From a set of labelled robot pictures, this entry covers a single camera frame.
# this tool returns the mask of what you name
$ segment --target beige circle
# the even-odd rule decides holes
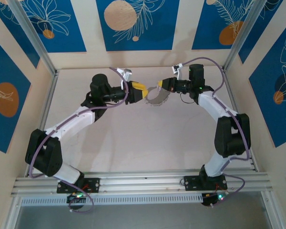
[[[1,3],[4,5],[8,5],[8,0],[0,0]]]
[[[208,5],[213,5],[216,2],[216,0],[206,0],[206,3]]]
[[[116,0],[107,6],[104,11],[107,25],[116,31],[130,29],[137,22],[134,8],[123,0]]]
[[[139,40],[139,37],[137,37],[137,36],[134,36],[134,37],[133,37],[133,41],[134,41],[134,42],[137,42],[138,40]]]

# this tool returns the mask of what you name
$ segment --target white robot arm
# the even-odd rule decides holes
[[[130,70],[117,69],[117,71],[123,75],[127,82],[126,104],[136,103],[147,95],[148,91],[144,85],[129,81],[132,74]],[[63,162],[61,144],[65,144],[84,127],[96,122],[106,111],[106,108],[100,109],[100,107],[106,107],[107,102],[117,103],[124,100],[126,91],[123,84],[121,83],[121,86],[118,87],[111,87],[106,75],[95,75],[92,78],[86,99],[72,115],[45,131],[36,129],[32,132],[25,161],[28,164],[33,161],[34,168],[48,177],[54,176],[77,187],[82,187],[84,174]]]
[[[180,68],[173,66],[173,73],[177,77],[167,78],[158,85],[172,93],[189,93],[198,105],[203,107],[217,123],[215,134],[215,152],[208,163],[203,165],[199,174],[200,190],[214,190],[216,183],[224,180],[223,169],[230,160],[245,152],[245,144],[250,148],[250,124],[246,114],[239,114],[221,101],[210,86],[205,85],[204,66],[192,64],[189,66],[189,80],[181,80]]]

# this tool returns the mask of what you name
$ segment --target cable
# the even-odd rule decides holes
[[[184,181],[184,178],[182,178],[182,179],[179,181],[179,184],[182,185],[182,186],[185,186],[185,183],[184,183],[184,182],[182,183],[182,180]]]
[[[195,103],[195,101],[193,101],[193,102],[191,102],[191,103],[189,103],[189,102],[185,102],[185,101],[182,99],[182,96],[181,96],[181,95],[182,95],[182,93],[180,93],[181,101],[182,101],[182,102],[184,102],[185,104],[193,104],[193,103]]]
[[[78,115],[81,115],[82,113],[85,113],[85,112],[88,112],[88,111],[93,111],[93,110],[98,110],[98,109],[110,109],[110,108],[115,108],[117,106],[120,106],[121,104],[123,104],[126,99],[127,99],[127,96],[128,96],[128,93],[129,93],[129,87],[128,87],[128,84],[127,84],[127,81],[123,78],[123,76],[115,69],[115,68],[112,68],[112,67],[109,67],[109,69],[113,70],[115,73],[117,73],[119,75],[119,77],[123,80],[124,84],[125,84],[125,88],[126,88],[126,93],[125,93],[125,97],[123,98],[122,101],[120,101],[118,104],[116,105],[112,105],[112,106],[99,106],[99,107],[92,107],[92,108],[87,108],[81,112],[78,113]],[[62,122],[60,125],[58,125],[56,127],[56,130],[59,130],[60,128],[62,128],[64,125],[66,125],[68,122],[70,122],[72,119],[76,118],[77,117],[77,114],[69,117],[68,119],[66,119],[64,122]],[[43,147],[43,145],[47,142],[47,140],[55,133],[55,130],[52,130],[43,140],[42,142],[40,143],[40,145],[37,147],[34,155],[33,155],[33,158],[32,158],[32,161],[30,163],[30,169],[29,169],[29,176],[30,178],[32,179],[35,179],[35,178],[38,178],[38,177],[41,177],[43,174],[39,174],[37,176],[33,176],[32,172],[33,172],[33,166],[34,166],[34,163],[35,163],[35,160],[37,158],[37,155],[38,153],[40,152],[41,148]],[[90,211],[93,210],[93,207],[94,207],[94,202],[93,202],[93,199],[90,195],[88,195],[88,193],[86,193],[84,190],[82,190],[81,188],[75,186],[74,184],[71,184],[69,183],[68,181],[65,181],[65,180],[60,180],[61,182],[65,183],[66,185],[69,185],[73,188],[75,188],[76,190],[82,192],[85,196],[87,196],[91,203],[92,203],[92,207],[87,210],[87,211],[75,211],[75,210],[72,210],[70,208],[70,204],[69,204],[69,208],[70,210],[72,210],[73,212],[76,212],[76,213],[88,213]]]
[[[220,86],[213,91],[212,97],[214,98],[214,100],[215,100],[222,108],[224,108],[225,110],[227,110],[227,107],[226,107],[222,102],[220,102],[220,100],[218,100],[218,99],[215,97],[215,93],[216,93],[219,89],[221,89],[221,88],[223,87],[224,83],[225,83],[225,73],[224,73],[223,69],[221,68],[221,66],[220,66],[216,61],[214,61],[214,60],[212,60],[212,59],[210,59],[210,58],[208,58],[208,57],[197,57],[197,58],[194,58],[194,59],[192,59],[192,60],[190,60],[190,61],[187,61],[187,62],[182,63],[182,65],[184,66],[184,65],[186,65],[186,64],[188,64],[188,63],[191,63],[191,62],[193,62],[193,61],[200,60],[200,59],[205,59],[205,60],[209,60],[209,61],[213,62],[213,63],[217,66],[217,68],[220,70],[220,73],[221,73],[221,76],[222,76],[222,82],[221,82]],[[241,135],[241,137],[242,137],[242,140],[243,140],[243,143],[244,143],[244,145],[245,145],[246,158],[239,158],[239,157],[232,157],[232,158],[230,158],[230,159],[223,165],[223,167],[220,169],[221,172],[223,172],[223,170],[228,166],[228,164],[229,164],[230,161],[232,161],[232,160],[247,161],[247,160],[250,159],[249,147],[248,147],[248,144],[247,144],[247,141],[246,141],[246,138],[245,138],[245,134],[244,134],[244,132],[243,132],[243,130],[242,130],[242,128],[241,128],[241,126],[240,126],[238,120],[234,117],[234,115],[233,115],[229,110],[227,110],[227,113],[233,118],[233,120],[235,121],[235,123],[236,123],[236,125],[237,125],[237,128],[238,128],[238,130],[239,130],[239,133],[240,133],[240,135]],[[245,180],[242,179],[241,177],[236,177],[236,176],[232,176],[232,175],[227,175],[227,174],[224,174],[224,173],[223,173],[223,175],[224,175],[224,176],[227,176],[227,177],[232,177],[232,178],[235,178],[235,179],[240,179],[240,180],[242,180],[242,182],[243,182],[242,186],[241,186],[238,190],[236,190],[235,192],[233,192],[233,193],[231,193],[231,194],[236,194],[237,192],[239,192],[239,191],[245,186]]]

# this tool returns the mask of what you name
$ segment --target black mounting plate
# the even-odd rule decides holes
[[[99,178],[84,178],[83,187],[88,185],[88,188],[85,188],[85,192],[87,193],[99,193],[100,188],[100,179]],[[77,189],[70,187],[69,185],[59,182],[57,185],[57,193],[67,193],[71,194],[73,192],[78,192]]]
[[[212,177],[212,181],[202,183],[200,176],[185,176],[184,186],[186,191],[208,191],[216,190],[216,184],[223,190],[227,190],[228,186],[224,175]]]

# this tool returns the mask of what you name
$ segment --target enclosure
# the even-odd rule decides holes
[[[224,81],[218,98],[250,118],[250,158],[225,170],[245,186],[231,195],[243,182],[227,177],[231,197],[214,207],[182,179],[212,157],[216,121],[157,86],[198,57],[205,84]],[[100,179],[93,211],[76,214],[24,158],[32,131],[75,112],[94,75],[121,85],[109,67],[148,95],[61,142],[64,162]],[[286,229],[286,0],[0,0],[0,228],[79,226]]]

